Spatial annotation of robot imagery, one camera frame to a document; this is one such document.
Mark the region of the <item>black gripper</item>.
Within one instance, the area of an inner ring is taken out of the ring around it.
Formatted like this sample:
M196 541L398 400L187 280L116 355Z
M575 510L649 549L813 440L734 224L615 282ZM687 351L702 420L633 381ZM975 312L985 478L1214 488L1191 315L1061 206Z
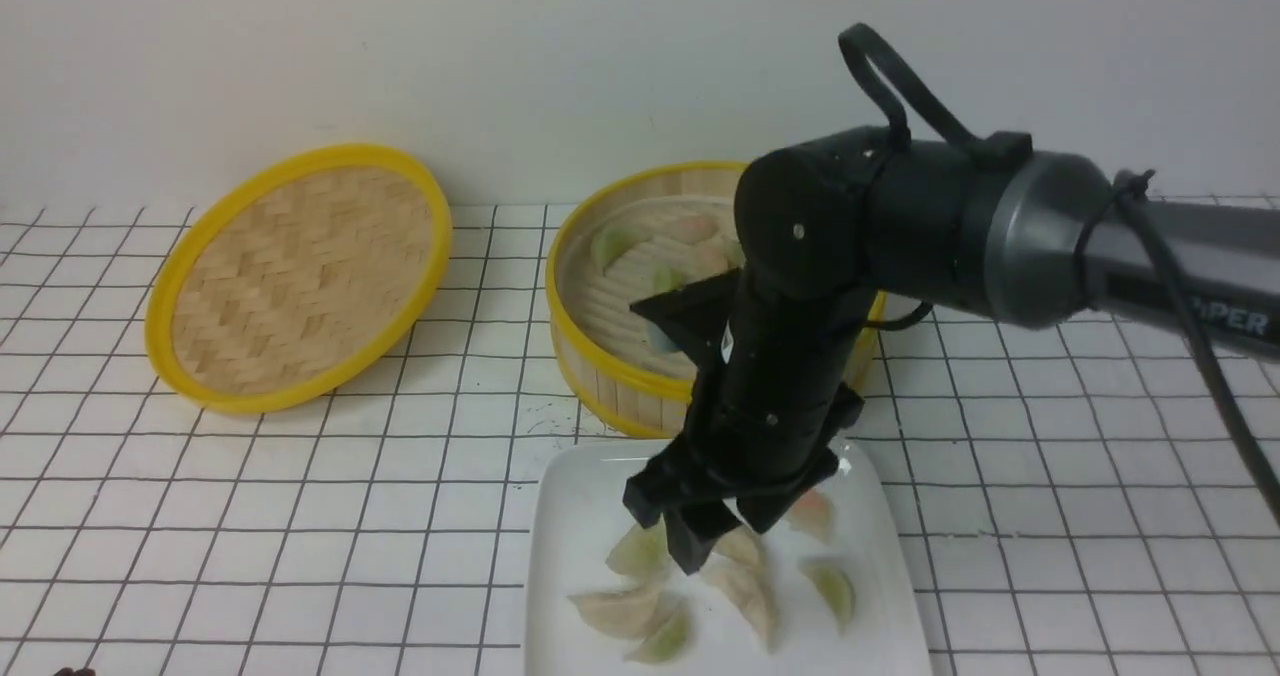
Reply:
M827 479L836 465L829 443L859 408L846 371L877 291L794 300L755 269L741 270L721 361L695 370L677 437L623 492L637 524L663 519L669 557L686 575L742 522L768 533Z

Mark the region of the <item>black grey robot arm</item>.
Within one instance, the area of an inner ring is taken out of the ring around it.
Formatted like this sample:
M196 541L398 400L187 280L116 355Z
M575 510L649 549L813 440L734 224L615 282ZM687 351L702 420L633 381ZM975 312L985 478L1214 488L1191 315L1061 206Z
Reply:
M829 444L861 411L844 376L858 338L942 306L1027 329L1092 310L1179 332L1276 511L1277 475L1213 351L1277 358L1277 213L1152 201L1148 181L1025 134L961 149L861 125L758 157L733 198L744 265L632 303L696 376L623 507L666 529L686 574L736 527L767 533L837 469Z

